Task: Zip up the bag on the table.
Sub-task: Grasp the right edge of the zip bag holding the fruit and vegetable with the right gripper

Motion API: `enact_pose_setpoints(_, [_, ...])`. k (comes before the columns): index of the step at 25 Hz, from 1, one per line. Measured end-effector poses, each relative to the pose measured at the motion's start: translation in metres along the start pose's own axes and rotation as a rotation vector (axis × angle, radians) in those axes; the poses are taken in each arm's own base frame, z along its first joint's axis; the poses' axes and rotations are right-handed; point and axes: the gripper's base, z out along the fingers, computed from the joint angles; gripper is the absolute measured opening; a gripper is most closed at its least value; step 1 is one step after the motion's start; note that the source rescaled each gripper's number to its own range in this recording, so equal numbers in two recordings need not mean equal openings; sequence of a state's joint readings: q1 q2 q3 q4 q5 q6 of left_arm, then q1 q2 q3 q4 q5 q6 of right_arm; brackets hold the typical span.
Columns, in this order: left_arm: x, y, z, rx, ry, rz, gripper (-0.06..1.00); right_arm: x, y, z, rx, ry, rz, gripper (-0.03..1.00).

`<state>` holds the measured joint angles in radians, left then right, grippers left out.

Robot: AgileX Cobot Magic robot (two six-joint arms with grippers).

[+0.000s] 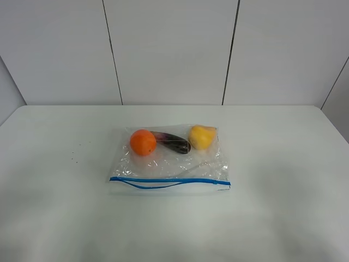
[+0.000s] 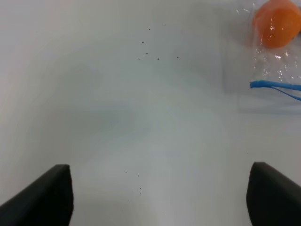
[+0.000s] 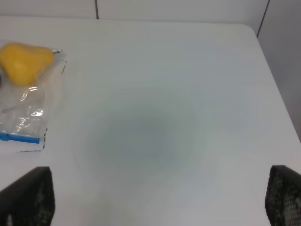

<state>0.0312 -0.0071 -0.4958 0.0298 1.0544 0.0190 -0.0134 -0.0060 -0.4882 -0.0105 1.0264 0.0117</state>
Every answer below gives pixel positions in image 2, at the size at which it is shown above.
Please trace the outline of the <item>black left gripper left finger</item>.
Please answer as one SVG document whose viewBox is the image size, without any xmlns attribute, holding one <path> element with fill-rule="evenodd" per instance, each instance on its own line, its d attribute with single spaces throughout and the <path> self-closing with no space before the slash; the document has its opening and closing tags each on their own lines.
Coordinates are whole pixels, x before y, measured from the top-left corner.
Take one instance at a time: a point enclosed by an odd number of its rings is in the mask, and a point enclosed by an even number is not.
<svg viewBox="0 0 301 226">
<path fill-rule="evenodd" d="M 0 206 L 0 224 L 68 226 L 73 210 L 70 166 L 57 164 Z"/>
</svg>

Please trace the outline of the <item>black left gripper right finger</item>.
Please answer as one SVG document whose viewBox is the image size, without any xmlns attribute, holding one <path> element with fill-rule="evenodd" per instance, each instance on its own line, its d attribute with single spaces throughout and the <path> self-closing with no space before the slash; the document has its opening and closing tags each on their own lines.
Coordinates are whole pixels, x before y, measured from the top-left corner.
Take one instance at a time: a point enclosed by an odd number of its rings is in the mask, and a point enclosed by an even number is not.
<svg viewBox="0 0 301 226">
<path fill-rule="evenodd" d="M 301 186 L 265 162 L 254 162 L 246 205 L 253 226 L 299 226 Z"/>
</svg>

